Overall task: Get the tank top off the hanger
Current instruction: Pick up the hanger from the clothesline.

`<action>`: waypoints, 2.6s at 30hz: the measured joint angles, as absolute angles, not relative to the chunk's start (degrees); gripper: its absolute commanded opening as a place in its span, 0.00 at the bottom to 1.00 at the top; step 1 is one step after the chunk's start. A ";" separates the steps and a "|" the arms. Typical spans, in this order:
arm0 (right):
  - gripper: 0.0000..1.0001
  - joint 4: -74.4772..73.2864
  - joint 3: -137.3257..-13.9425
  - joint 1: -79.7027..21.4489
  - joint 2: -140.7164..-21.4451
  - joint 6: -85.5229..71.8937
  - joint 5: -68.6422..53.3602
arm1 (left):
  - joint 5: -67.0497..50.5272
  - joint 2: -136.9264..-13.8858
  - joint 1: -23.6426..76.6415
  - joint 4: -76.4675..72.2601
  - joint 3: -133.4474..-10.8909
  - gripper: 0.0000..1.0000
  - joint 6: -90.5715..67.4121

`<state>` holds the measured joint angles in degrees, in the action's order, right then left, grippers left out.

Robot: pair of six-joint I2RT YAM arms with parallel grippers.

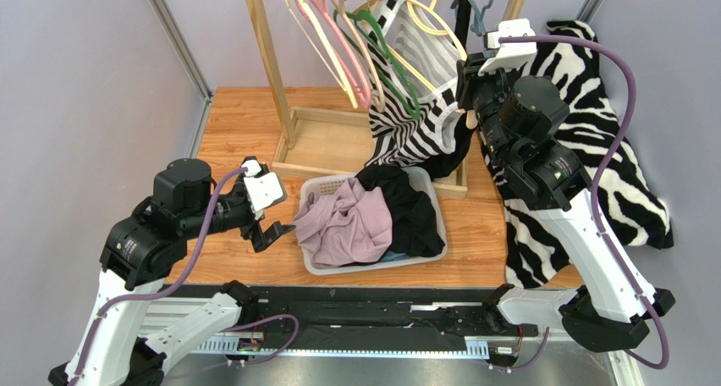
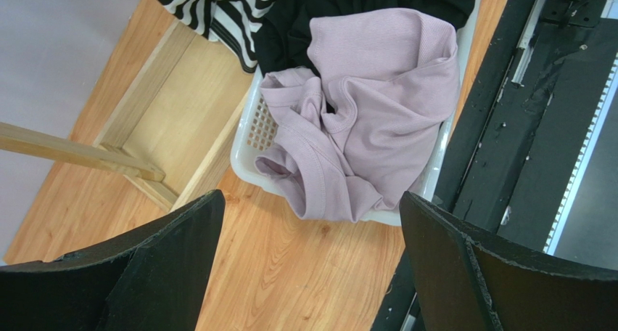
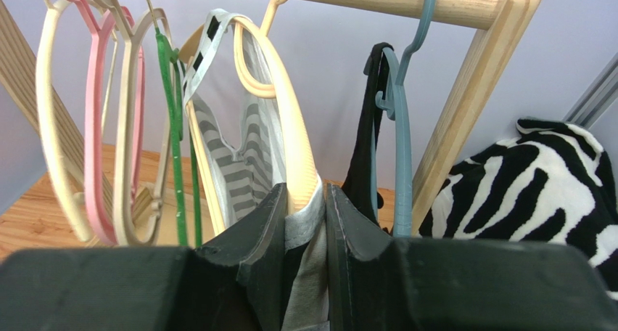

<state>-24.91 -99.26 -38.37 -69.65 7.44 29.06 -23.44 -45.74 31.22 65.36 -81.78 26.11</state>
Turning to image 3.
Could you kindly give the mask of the green hanger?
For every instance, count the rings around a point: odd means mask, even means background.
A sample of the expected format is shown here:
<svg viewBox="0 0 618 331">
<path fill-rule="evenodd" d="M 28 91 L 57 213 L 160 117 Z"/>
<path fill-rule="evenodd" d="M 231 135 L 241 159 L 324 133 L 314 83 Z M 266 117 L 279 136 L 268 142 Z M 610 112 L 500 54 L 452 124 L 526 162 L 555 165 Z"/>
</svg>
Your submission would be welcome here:
<svg viewBox="0 0 618 331">
<path fill-rule="evenodd" d="M 167 158 L 172 157 L 174 195 L 176 197 L 176 234 L 178 244 L 189 245 L 188 227 L 186 224 L 186 203 L 182 167 L 181 142 L 184 140 L 184 114 L 182 110 L 181 80 L 186 75 L 186 68 L 180 60 L 179 49 L 171 43 L 171 32 L 167 17 L 162 12 L 158 17 L 151 0 L 146 0 L 149 13 L 152 17 L 155 38 L 157 42 L 157 56 L 160 64 L 160 74 L 165 91 L 168 107 L 169 137 L 162 146 L 161 161 L 157 181 L 155 182 L 154 198 L 152 203 L 152 217 L 154 224 L 159 226 L 163 215 L 165 200 L 165 182 L 167 177 Z"/>
</svg>

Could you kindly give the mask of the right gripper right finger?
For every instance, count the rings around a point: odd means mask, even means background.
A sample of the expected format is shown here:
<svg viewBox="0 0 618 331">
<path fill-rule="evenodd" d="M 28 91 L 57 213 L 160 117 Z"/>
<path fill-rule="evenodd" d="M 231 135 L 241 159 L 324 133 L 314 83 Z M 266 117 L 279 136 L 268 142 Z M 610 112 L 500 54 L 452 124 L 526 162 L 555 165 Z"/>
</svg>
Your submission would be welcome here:
<svg viewBox="0 0 618 331">
<path fill-rule="evenodd" d="M 332 330 L 615 330 L 617 305 L 580 251 L 392 237 L 326 190 Z"/>
</svg>

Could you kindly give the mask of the beige wooden hanger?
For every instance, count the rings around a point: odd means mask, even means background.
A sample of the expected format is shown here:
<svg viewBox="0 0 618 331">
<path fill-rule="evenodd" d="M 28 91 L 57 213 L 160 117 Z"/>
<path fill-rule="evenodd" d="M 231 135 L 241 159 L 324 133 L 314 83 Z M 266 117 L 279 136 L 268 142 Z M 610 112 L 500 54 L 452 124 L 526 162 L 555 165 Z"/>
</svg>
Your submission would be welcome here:
<svg viewBox="0 0 618 331">
<path fill-rule="evenodd" d="M 293 248 L 320 227 L 324 201 L 292 83 L 268 39 L 276 10 L 285 1 L 270 0 L 261 25 L 224 9 L 210 11 L 179 57 L 187 66 L 183 106 L 213 231 L 224 232 L 282 183 L 287 187 L 286 245 Z M 238 147 L 223 137 L 219 120 L 197 91 L 228 29 L 234 32 L 234 61 L 244 87 Z"/>
</svg>

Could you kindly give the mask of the cream hanger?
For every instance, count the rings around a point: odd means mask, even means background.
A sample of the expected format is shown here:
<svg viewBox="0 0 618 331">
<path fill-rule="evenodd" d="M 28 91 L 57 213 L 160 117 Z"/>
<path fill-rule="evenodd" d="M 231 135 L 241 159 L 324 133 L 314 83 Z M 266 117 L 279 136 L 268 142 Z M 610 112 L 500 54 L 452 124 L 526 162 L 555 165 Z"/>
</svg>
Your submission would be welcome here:
<svg viewBox="0 0 618 331">
<path fill-rule="evenodd" d="M 44 0 L 44 3 L 47 13 L 36 60 L 36 100 L 41 144 L 49 178 L 60 207 L 78 240 L 88 242 L 94 233 L 71 190 L 71 181 L 83 183 L 83 158 L 66 156 L 62 150 L 62 135 L 57 128 L 54 111 L 56 100 L 51 75 L 52 48 L 57 23 L 70 3 L 66 0 L 58 0 L 54 4 L 50 0 Z"/>
</svg>

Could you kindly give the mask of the grey blue hanger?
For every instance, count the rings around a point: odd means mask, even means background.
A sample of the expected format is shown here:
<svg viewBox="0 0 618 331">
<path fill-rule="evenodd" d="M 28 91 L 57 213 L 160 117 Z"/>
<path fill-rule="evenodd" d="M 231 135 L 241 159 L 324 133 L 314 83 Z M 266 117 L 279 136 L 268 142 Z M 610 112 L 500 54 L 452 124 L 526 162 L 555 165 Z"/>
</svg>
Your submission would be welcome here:
<svg viewBox="0 0 618 331">
<path fill-rule="evenodd" d="M 389 66 L 386 88 L 375 96 L 376 106 L 386 111 L 387 117 L 395 122 L 395 207 L 392 235 L 410 237 L 413 210 L 413 171 L 411 151 L 411 130 L 404 80 L 412 54 L 424 43 L 431 24 L 436 0 L 424 0 L 421 18 L 413 41 L 400 59 L 394 51 L 385 47 L 382 54 Z"/>
</svg>

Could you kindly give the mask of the striped tank top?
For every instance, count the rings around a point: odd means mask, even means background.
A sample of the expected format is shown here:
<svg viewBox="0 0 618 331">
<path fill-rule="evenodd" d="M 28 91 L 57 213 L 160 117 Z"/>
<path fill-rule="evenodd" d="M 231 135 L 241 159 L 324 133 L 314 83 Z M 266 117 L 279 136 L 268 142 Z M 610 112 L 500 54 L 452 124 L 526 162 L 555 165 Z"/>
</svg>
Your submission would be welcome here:
<svg viewBox="0 0 618 331">
<path fill-rule="evenodd" d="M 214 113 L 197 92 L 229 28 L 234 29 L 235 58 L 259 83 L 274 88 L 272 94 L 246 93 L 239 147 L 226 141 Z M 244 15 L 210 11 L 184 79 L 183 100 L 218 232 L 254 211 L 277 184 L 286 184 L 281 328 L 327 330 L 323 182 L 292 82 L 273 44 Z"/>
</svg>

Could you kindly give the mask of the light pink hanger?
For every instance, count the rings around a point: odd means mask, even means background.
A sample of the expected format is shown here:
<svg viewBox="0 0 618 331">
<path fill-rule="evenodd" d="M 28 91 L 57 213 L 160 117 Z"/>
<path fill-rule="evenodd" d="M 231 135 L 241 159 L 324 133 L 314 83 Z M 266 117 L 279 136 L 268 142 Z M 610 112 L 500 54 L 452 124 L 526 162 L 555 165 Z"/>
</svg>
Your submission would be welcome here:
<svg viewBox="0 0 618 331">
<path fill-rule="evenodd" d="M 118 0 L 93 0 L 107 11 L 101 25 L 95 26 L 95 44 L 91 48 L 91 69 L 94 77 L 86 83 L 85 130 L 85 201 L 90 225 L 106 245 L 152 246 L 160 228 L 162 193 L 167 179 L 170 153 L 170 121 L 164 122 L 164 139 L 152 194 L 152 214 L 147 223 L 146 236 L 138 238 L 133 224 L 133 201 L 139 185 L 141 141 L 144 117 L 145 72 L 142 41 L 150 28 L 162 21 L 165 32 L 170 30 L 167 16 L 161 8 L 149 8 L 141 19 L 133 21 Z M 102 171 L 101 80 L 104 69 L 107 38 L 117 28 L 125 43 L 121 73 L 118 129 L 115 148 L 115 176 L 111 211 L 104 201 Z"/>
</svg>

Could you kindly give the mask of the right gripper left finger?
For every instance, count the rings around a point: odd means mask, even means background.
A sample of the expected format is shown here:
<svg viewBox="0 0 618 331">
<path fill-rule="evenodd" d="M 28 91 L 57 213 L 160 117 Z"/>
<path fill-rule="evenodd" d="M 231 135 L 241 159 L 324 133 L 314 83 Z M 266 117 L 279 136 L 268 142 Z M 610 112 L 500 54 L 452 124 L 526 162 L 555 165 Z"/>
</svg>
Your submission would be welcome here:
<svg viewBox="0 0 618 331">
<path fill-rule="evenodd" d="M 199 248 L 33 249 L 1 264 L 3 330 L 279 330 L 287 186 Z"/>
</svg>

